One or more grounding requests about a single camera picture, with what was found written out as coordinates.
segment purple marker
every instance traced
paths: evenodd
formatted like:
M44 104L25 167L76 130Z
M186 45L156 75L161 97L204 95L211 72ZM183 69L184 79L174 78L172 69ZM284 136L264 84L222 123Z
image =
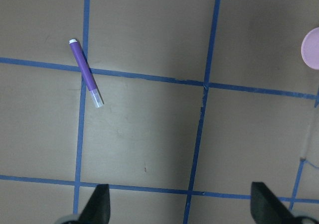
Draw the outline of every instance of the purple marker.
M99 108L103 106L103 101L102 101L102 98L100 97L98 87L96 86L94 78L89 70L88 64L86 63L84 59L83 51L80 46L80 43L77 40L72 39L69 41L69 44L73 52L73 55L75 57L75 60L80 67L83 79L86 83L86 86L88 87L88 90L91 94L95 107Z

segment floor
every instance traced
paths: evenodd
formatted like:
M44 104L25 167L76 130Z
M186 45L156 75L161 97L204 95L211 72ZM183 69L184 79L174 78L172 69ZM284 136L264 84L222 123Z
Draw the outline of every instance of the floor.
M0 0L0 216L253 224L252 181L319 219L319 0ZM80 41L95 108L68 41Z

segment pink disc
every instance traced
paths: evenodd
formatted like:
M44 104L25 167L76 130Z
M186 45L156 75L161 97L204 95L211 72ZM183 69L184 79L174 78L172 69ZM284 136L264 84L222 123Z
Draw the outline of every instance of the pink disc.
M301 56L307 66L319 70L319 27L305 36L301 45Z

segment black object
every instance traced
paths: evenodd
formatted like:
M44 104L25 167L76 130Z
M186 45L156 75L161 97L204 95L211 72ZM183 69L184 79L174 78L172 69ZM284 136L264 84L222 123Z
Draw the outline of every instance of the black object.
M63 224L108 224L111 216L110 189L108 184L96 186L77 221Z
M309 217L294 217L262 182L251 184L250 212L256 224L319 224Z

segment pink circle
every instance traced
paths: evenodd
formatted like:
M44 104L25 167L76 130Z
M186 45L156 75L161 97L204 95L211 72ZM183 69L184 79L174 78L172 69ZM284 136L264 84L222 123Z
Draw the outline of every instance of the pink circle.
M319 27L305 36L301 45L301 56L307 66L319 70Z

